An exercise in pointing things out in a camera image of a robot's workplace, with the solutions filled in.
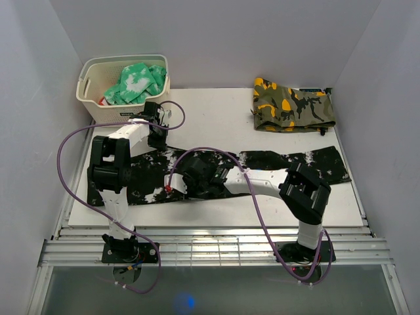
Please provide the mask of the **black white tie-dye trousers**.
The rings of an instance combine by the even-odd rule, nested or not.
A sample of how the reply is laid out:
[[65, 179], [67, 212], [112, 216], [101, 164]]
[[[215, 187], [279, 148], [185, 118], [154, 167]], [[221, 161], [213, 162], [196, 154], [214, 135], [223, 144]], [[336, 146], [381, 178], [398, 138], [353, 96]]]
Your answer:
[[[344, 162], [333, 147], [295, 154], [273, 151], [242, 151], [235, 156], [244, 169], [273, 171], [302, 163], [328, 184], [350, 182]], [[214, 151], [195, 151], [168, 147], [154, 150], [131, 160], [131, 180], [127, 187], [129, 205], [167, 203], [187, 199], [213, 200], [231, 198], [223, 186], [224, 176], [235, 164], [229, 156]], [[187, 193], [167, 192], [165, 176], [174, 171], [183, 176]]]

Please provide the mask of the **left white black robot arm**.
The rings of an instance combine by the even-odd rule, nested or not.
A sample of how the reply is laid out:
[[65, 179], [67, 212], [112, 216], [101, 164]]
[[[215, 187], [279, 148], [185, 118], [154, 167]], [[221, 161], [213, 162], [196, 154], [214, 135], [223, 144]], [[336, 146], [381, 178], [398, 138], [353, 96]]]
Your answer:
[[128, 124], [107, 136], [96, 136], [91, 147], [88, 179], [94, 184], [111, 218], [109, 232], [102, 239], [108, 252], [125, 262], [139, 256], [135, 227], [128, 215], [127, 187], [131, 179], [131, 149], [146, 139], [149, 147], [166, 149], [171, 110], [147, 102], [144, 110]]

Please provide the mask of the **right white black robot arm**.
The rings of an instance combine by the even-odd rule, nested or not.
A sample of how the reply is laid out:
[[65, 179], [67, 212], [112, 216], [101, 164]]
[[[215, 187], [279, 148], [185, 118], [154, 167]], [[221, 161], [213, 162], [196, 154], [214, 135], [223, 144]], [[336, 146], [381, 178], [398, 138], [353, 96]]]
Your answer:
[[282, 259], [303, 263], [320, 253], [319, 237], [331, 187], [306, 165], [292, 163], [287, 169], [242, 171], [231, 163], [216, 167], [191, 157], [180, 169], [180, 175], [188, 198], [244, 196], [250, 193], [251, 184], [256, 195], [281, 199], [299, 221], [296, 243], [278, 249]]

